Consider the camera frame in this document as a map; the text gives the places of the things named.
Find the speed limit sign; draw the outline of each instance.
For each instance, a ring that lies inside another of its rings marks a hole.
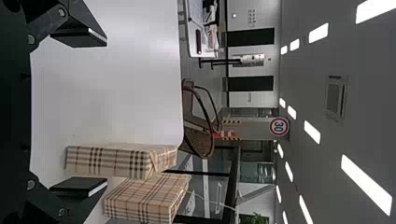
[[[274,119],[270,123],[270,131],[275,136],[284,136],[289,132],[289,122],[282,118]]]

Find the metal frame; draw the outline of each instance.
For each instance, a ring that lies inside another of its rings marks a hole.
[[[210,67],[213,70],[213,66],[219,66],[219,65],[229,65],[229,64],[242,64],[242,61],[240,59],[198,59],[198,64],[199,68],[203,68],[202,64],[203,63],[210,63]]]
[[[188,174],[188,175],[209,175],[209,176],[228,176],[227,192],[224,204],[235,208],[237,206],[238,198],[238,183],[239,183],[239,171],[240,171],[240,159],[241,159],[241,147],[234,147],[234,157],[231,165],[231,171],[228,174],[224,173],[210,173],[210,172],[191,172],[191,171],[174,171],[167,170],[166,173],[172,174]],[[229,208],[224,207],[222,219],[204,218],[204,217],[188,217],[182,215],[176,215],[174,219],[175,223],[186,223],[186,224],[234,224],[235,223],[235,212]]]

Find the air vent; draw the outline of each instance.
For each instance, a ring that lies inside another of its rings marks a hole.
[[[345,117],[347,77],[329,76],[326,87],[326,115],[335,121]]]

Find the ceiling light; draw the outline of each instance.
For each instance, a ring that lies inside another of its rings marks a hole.
[[[373,200],[388,216],[392,207],[392,196],[379,186],[346,155],[341,159],[341,169]]]
[[[280,190],[278,185],[276,185],[276,194],[277,194],[277,200],[279,201],[279,203],[282,203],[282,195],[280,195]]]
[[[325,38],[329,34],[329,23],[324,23],[317,29],[309,32],[309,43],[314,43],[320,39]]]
[[[286,54],[288,52],[288,46],[283,46],[281,49],[280,49],[280,54],[281,55],[284,55],[284,54]]]
[[[301,210],[303,210],[303,214],[304,214],[306,223],[314,224],[314,221],[312,221],[311,215],[309,215],[309,211],[308,211],[308,208],[306,207],[303,196],[301,196],[301,195],[300,195],[299,203],[300,203]]]
[[[290,51],[297,50],[300,47],[300,39],[296,39],[290,43]]]
[[[297,119],[297,111],[293,107],[288,106],[288,113],[293,119]]]
[[[283,211],[282,217],[283,217],[283,223],[284,224],[289,224],[288,218],[286,217],[286,212],[285,211]]]
[[[356,24],[368,21],[381,14],[389,12],[396,8],[396,1],[394,0],[368,0],[356,9]]]
[[[280,104],[283,108],[286,107],[286,101],[285,101],[284,99],[282,99],[282,98],[279,98],[279,104]]]
[[[288,162],[286,162],[285,163],[285,168],[286,168],[286,173],[288,173],[288,176],[289,176],[289,179],[290,179],[290,182],[293,182],[293,178],[294,178],[294,176],[293,176],[293,172],[291,171],[291,169],[290,169],[290,166],[289,166],[289,163]]]
[[[282,158],[283,159],[283,148],[282,148],[282,146],[280,145],[280,144],[277,144],[277,151],[279,152],[279,156],[280,156],[280,158]]]
[[[308,121],[304,122],[304,130],[311,136],[312,139],[318,144],[320,144],[320,132],[312,126]]]

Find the floor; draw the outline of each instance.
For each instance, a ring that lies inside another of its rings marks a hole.
[[[220,10],[224,11],[224,5],[220,6]],[[221,15],[220,16],[220,22],[225,21],[225,16]],[[185,37],[184,35],[184,27],[180,26],[179,27],[179,37],[180,37],[180,70],[181,70],[181,78],[190,78],[194,81],[195,85],[197,86],[202,86],[207,88],[215,102],[217,112],[219,112],[224,106],[227,105],[227,93],[223,91],[223,79],[226,78],[226,66],[215,66],[214,69],[212,70],[210,67],[210,64],[207,63],[203,66],[203,68],[199,68],[198,64],[198,58],[191,58],[189,53],[188,53],[188,46],[187,46],[187,41],[183,40],[182,38]],[[225,54],[220,53],[219,54],[220,58],[224,58]],[[215,112],[211,109],[210,101],[209,98],[207,97],[206,94],[201,94],[201,97],[203,99],[203,102],[206,106],[207,112],[209,114],[210,118],[214,118]],[[193,108],[193,113],[198,116],[203,118],[203,112],[199,106],[195,106]],[[193,184],[195,188],[199,188],[202,185],[202,179],[199,181],[197,179],[197,183]],[[197,213],[194,214],[195,216],[198,217],[203,217],[203,205],[197,201]],[[115,219],[111,218],[107,224],[132,224],[131,221],[128,220],[122,220],[122,219]]]

